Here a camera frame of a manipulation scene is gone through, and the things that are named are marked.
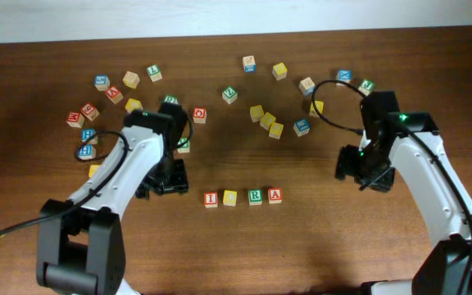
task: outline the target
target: wooden table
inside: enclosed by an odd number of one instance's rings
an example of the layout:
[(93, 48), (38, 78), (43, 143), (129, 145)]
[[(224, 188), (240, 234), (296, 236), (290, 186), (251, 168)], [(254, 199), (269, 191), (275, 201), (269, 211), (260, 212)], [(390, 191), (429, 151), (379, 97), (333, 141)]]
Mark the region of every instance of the wooden table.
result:
[[(242, 57), (254, 55), (256, 74)], [(288, 77), (271, 68), (284, 62)], [(145, 67), (157, 63), (163, 80)], [(383, 29), (228, 37), (126, 39), (0, 45), (0, 229), (37, 216), (49, 199), (65, 200), (86, 179), (88, 164), (72, 152), (80, 129), (65, 122), (86, 102), (99, 117), (85, 127), (121, 130), (127, 98), (156, 110), (166, 94), (187, 110), (206, 107), (194, 125), (192, 151), (183, 155), (189, 193), (134, 199), (122, 222), (125, 277), (144, 293), (288, 293), (333, 289), (364, 281), (408, 279), (431, 245), (401, 177), (390, 193), (358, 191), (334, 178), (339, 148), (355, 134), (309, 119), (298, 138), (295, 120), (307, 118), (297, 88), (351, 69), (354, 84), (371, 79), (395, 90), (404, 111), (429, 111), (447, 154), (472, 196), (472, 27)], [(128, 90), (127, 70), (141, 83)], [(105, 73), (125, 99), (111, 103), (93, 86)], [(233, 105), (221, 99), (228, 85)], [(358, 97), (325, 87), (325, 114), (361, 127)], [(280, 140), (252, 123), (261, 104), (285, 125)], [(98, 148), (106, 152), (115, 139)], [(284, 202), (249, 207), (247, 190), (280, 186)], [(206, 209), (203, 193), (238, 191), (236, 207)], [(0, 294), (51, 294), (35, 281), (35, 227), (0, 239)]]

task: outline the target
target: wooden block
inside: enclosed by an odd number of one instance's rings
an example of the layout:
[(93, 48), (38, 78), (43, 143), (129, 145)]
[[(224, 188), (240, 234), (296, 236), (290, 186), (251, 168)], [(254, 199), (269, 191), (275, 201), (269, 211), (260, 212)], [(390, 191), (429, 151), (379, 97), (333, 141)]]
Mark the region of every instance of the wooden block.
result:
[(96, 156), (96, 149), (90, 144), (84, 145), (78, 153), (81, 160), (90, 160)]
[(266, 112), (260, 119), (260, 126), (269, 131), (270, 126), (276, 121), (276, 117), (272, 116), (269, 112)]
[(365, 95), (369, 95), (371, 91), (373, 91), (373, 89), (374, 89), (374, 83), (367, 79), (364, 79), (364, 81), (361, 82), (361, 85), (358, 88), (358, 90), (360, 90), (360, 92), (362, 92)]
[(283, 199), (281, 188), (269, 188), (269, 204), (280, 204)]
[(280, 62), (278, 65), (272, 67), (272, 75), (276, 78), (276, 81), (287, 77), (287, 67)]
[(252, 122), (257, 122), (263, 117), (263, 108), (261, 105), (251, 107)]
[[(83, 130), (81, 130), (81, 141), (85, 142), (87, 139), (89, 139), (95, 133), (96, 133), (96, 131), (94, 131), (94, 129), (83, 129)], [(87, 144), (98, 144), (98, 137), (95, 136)]]
[(256, 62), (254, 61), (254, 56), (248, 56), (243, 58), (243, 70), (246, 73), (256, 72)]
[(205, 124), (207, 122), (207, 109), (194, 107), (193, 120), (194, 123)]
[(101, 167), (101, 165), (95, 165), (95, 164), (92, 164), (90, 166), (90, 168), (88, 169), (88, 177), (91, 178), (92, 175), (94, 175), (94, 173), (96, 173), (96, 171), (98, 171), (99, 167)]
[(249, 206), (261, 205), (263, 203), (263, 195), (261, 189), (249, 190)]
[(300, 85), (298, 85), (298, 87), (305, 96), (311, 94), (315, 90), (315, 83), (312, 82), (311, 77), (307, 77), (300, 81)]
[(294, 132), (298, 137), (308, 134), (311, 127), (309, 126), (309, 122), (306, 119), (301, 119), (294, 123)]
[(127, 74), (125, 74), (125, 77), (123, 77), (123, 83), (127, 87), (131, 87), (132, 89), (136, 89), (136, 87), (138, 87), (138, 83), (139, 83), (138, 74), (128, 71)]
[(94, 86), (96, 86), (99, 91), (107, 91), (111, 86), (111, 81), (106, 75), (97, 75), (96, 78), (94, 78)]
[[(315, 104), (316, 104), (316, 107), (318, 108), (318, 111), (320, 112), (320, 114), (322, 114), (322, 112), (324, 111), (324, 102), (315, 101)], [(316, 111), (315, 111), (314, 106), (312, 105), (312, 102), (311, 102), (311, 109), (309, 110), (309, 116), (320, 118), (318, 116), (318, 114), (316, 114)]]
[(84, 106), (81, 107), (81, 112), (89, 120), (94, 120), (96, 119), (97, 116), (99, 116), (98, 109), (95, 106), (93, 106), (92, 103), (90, 102), (87, 102)]
[(217, 208), (218, 207), (218, 193), (205, 193), (203, 195), (203, 202), (205, 203), (205, 208)]
[(270, 126), (269, 136), (271, 138), (279, 139), (282, 136), (283, 130), (284, 130), (284, 125), (275, 122)]
[(112, 85), (107, 91), (105, 91), (105, 94), (107, 95), (108, 98), (114, 102), (114, 104), (118, 103), (121, 99), (123, 99), (123, 94), (121, 94), (120, 90)]
[[(181, 138), (179, 141), (178, 141), (178, 145), (180, 145), (181, 143), (184, 143), (187, 141), (187, 138)], [(183, 145), (183, 147), (179, 147), (178, 149), (178, 152), (179, 153), (187, 153), (187, 152), (190, 152), (190, 141), (187, 142), (185, 145)]]
[(223, 193), (223, 204), (225, 206), (232, 206), (236, 207), (236, 198), (238, 197), (238, 193), (235, 191), (226, 190)]
[(223, 91), (221, 97), (228, 103), (233, 103), (236, 99), (238, 99), (238, 93), (234, 88), (228, 87), (226, 90)]
[(149, 66), (147, 68), (148, 77), (151, 79), (152, 82), (156, 82), (160, 79), (163, 79), (161, 76), (160, 67), (157, 65)]
[[(352, 74), (350, 70), (339, 70), (336, 74), (336, 80), (351, 83)], [(336, 83), (337, 86), (345, 86), (344, 84)]]
[(72, 127), (81, 128), (83, 127), (83, 123), (85, 122), (85, 118), (81, 114), (75, 111), (70, 111), (69, 116), (66, 118), (66, 123)]
[(172, 95), (165, 95), (163, 102), (174, 103), (179, 105), (178, 98), (173, 97)]
[(137, 109), (143, 109), (143, 107), (141, 106), (141, 102), (139, 100), (129, 98), (127, 104), (125, 105), (125, 110), (127, 110), (128, 113), (131, 113), (133, 110)]

